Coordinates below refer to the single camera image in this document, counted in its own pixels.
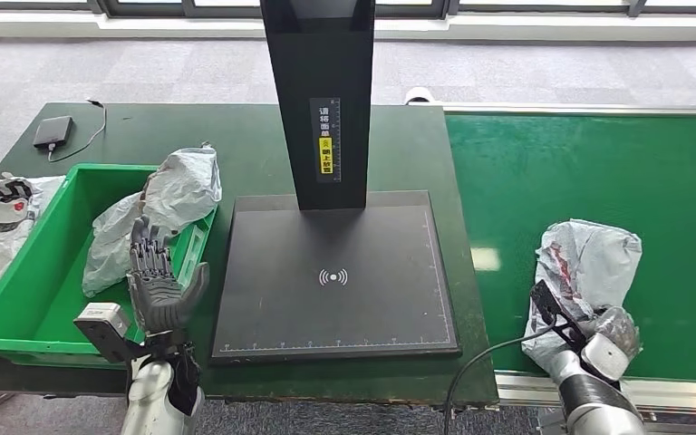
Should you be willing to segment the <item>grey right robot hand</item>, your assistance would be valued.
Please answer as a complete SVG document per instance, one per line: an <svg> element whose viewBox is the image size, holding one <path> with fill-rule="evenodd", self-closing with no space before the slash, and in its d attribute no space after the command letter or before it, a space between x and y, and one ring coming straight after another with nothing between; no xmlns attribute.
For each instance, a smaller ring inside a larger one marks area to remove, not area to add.
<svg viewBox="0 0 696 435"><path fill-rule="evenodd" d="M632 361L643 349L639 327L621 306L601 305L594 309L594 317L581 323L587 338L602 334Z"/></svg>

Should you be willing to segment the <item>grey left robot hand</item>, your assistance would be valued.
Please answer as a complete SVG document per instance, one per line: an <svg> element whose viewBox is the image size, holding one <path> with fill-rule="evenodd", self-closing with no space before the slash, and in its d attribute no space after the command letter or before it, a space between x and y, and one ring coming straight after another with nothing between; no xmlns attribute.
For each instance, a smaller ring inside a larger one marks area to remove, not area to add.
<svg viewBox="0 0 696 435"><path fill-rule="evenodd" d="M148 335L186 328L210 276L209 264L201 262L188 285L180 285L166 247L169 239L158 239L159 230L142 215L134 219L130 232L130 299L136 322Z"/></svg>

